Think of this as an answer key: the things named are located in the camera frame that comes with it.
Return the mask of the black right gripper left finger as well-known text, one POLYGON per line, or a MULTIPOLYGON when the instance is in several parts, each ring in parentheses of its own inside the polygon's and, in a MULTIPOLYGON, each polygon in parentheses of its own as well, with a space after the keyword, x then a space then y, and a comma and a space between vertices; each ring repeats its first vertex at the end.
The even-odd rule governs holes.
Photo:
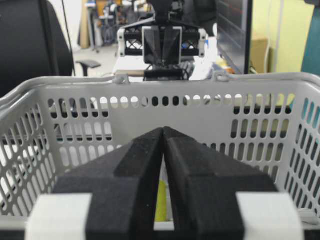
POLYGON ((163 129, 60 175, 41 195, 27 240, 135 240, 154 230, 163 160, 163 129))

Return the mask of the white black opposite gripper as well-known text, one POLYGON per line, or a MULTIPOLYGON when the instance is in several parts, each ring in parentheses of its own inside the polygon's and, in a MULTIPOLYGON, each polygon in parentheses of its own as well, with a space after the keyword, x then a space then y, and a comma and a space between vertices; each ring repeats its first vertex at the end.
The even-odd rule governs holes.
POLYGON ((141 56, 148 67, 143 81, 188 81, 184 58, 205 57, 207 32, 173 19, 144 19, 117 32, 119 56, 141 56))

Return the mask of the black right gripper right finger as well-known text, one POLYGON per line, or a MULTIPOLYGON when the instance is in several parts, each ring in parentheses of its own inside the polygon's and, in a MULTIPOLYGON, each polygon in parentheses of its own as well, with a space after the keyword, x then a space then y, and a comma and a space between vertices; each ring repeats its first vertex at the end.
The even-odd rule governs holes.
POLYGON ((301 240, 292 198, 257 168, 163 129, 175 228, 197 240, 301 240))

